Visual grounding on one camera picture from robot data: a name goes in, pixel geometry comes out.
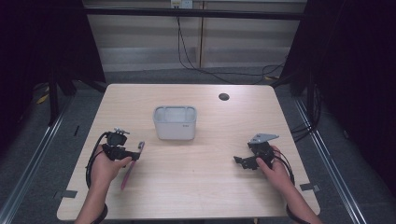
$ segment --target gray carpet floor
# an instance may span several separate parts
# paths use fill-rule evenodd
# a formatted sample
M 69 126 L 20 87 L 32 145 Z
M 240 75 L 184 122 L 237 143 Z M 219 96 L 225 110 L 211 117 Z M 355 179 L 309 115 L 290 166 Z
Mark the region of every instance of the gray carpet floor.
M 187 69 L 154 70 L 139 72 L 107 73 L 107 84 L 110 83 L 196 83 L 196 84 L 252 84 L 260 81 L 259 85 L 266 85 L 272 80 L 261 80 L 258 76 L 246 74 L 260 74 L 262 68 L 212 68 L 210 72 L 238 72 L 244 75 L 223 74 L 214 77 Z M 49 150 L 33 182 L 30 184 L 12 223 L 63 223 L 56 217 L 60 204 L 54 199 L 57 191 L 66 189 L 68 180 L 73 173 L 79 153 L 85 138 L 91 128 L 96 111 L 101 103 L 103 94 L 93 90 L 85 84 L 76 82 L 77 94 L 71 100 L 71 105 L 64 113 L 63 122 L 53 138 Z M 43 90 L 35 91 L 25 116 L 19 124 L 19 135 L 13 139 L 9 150 L 0 160 L 0 205 L 7 201 L 9 193 L 15 188 L 27 163 L 32 158 L 47 130 L 50 119 L 49 101 L 37 105 L 35 100 Z M 291 97 L 289 86 L 276 88 L 276 96 L 280 102 L 290 129 L 301 128 L 304 121 L 297 110 L 295 99 Z M 60 93 L 61 107 L 67 102 L 67 97 Z M 343 178 L 352 195 L 356 198 L 367 223 L 396 223 L 396 200 L 391 196 L 387 187 L 378 175 L 361 157 L 357 146 L 345 138 L 344 130 L 337 123 L 336 118 L 323 106 L 318 131 L 331 152 Z M 320 218 L 325 223 L 353 223 L 345 204 L 340 197 L 332 179 L 320 158 L 311 137 L 308 135 L 297 142 L 297 148 L 302 157 L 305 170 L 311 183 L 319 185 L 316 193 L 321 208 Z M 149 223 L 187 223 L 183 220 L 168 221 L 136 221 L 136 224 Z M 287 217 L 262 218 L 262 223 L 290 223 Z M 106 223 L 130 223 L 129 221 L 111 221 Z M 252 219 L 206 220 L 205 223 L 252 223 Z

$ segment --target black horizontal bar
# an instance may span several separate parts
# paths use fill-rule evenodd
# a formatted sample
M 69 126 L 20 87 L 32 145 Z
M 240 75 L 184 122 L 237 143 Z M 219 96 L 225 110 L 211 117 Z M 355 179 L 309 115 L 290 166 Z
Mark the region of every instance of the black horizontal bar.
M 135 7 L 84 7 L 84 12 L 91 15 L 123 16 L 164 16 L 164 17 L 203 17 L 203 18 L 237 18 L 262 20 L 300 21 L 306 18 L 303 13 L 230 11 L 184 8 L 135 8 Z

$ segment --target table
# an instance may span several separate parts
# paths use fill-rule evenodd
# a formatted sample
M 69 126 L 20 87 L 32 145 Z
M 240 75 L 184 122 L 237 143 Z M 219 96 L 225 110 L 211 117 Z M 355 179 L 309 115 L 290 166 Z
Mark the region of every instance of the table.
M 221 93 L 230 99 L 222 101 Z M 159 105 L 192 105 L 197 110 L 195 138 L 160 140 L 152 114 Z M 81 150 L 61 220 L 73 220 L 88 188 L 85 166 L 99 136 L 114 127 L 131 132 L 125 144 L 145 149 L 120 190 L 127 169 L 121 169 L 106 197 L 108 219 L 192 219 L 286 216 L 285 202 L 260 170 L 244 170 L 233 156 L 249 157 L 247 142 L 256 133 L 278 134 L 278 146 L 290 161 L 296 186 L 309 183 L 275 92 L 269 86 L 112 84 L 98 109 Z M 320 209 L 313 190 L 301 191 L 315 213 Z

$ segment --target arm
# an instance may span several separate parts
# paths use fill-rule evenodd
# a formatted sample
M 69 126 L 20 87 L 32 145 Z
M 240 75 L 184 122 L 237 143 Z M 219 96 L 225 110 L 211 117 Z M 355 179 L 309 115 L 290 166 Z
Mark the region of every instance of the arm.
M 274 146 L 272 146 L 272 148 L 275 154 L 280 157 L 279 149 Z M 282 162 L 278 159 L 274 159 L 273 169 L 270 169 L 260 158 L 257 159 L 257 163 L 270 183 L 285 198 L 290 211 L 295 216 L 312 224 L 322 223 L 314 211 L 312 211 L 311 207 L 309 207 L 308 203 L 306 203 L 297 188 L 291 183 L 288 172 Z
M 120 168 L 132 160 L 131 157 L 127 157 L 122 161 L 111 161 L 103 153 L 102 146 L 96 149 L 96 154 L 98 153 L 92 166 L 91 187 L 75 223 L 92 223 L 100 216 L 105 207 L 111 181 L 117 176 Z

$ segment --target white plastic container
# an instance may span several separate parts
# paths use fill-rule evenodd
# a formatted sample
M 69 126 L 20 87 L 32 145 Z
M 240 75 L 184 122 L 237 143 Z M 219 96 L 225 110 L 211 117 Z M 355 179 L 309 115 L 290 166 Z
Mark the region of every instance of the white plastic container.
M 190 105 L 161 105 L 152 116 L 160 139 L 191 140 L 195 137 L 197 112 Z

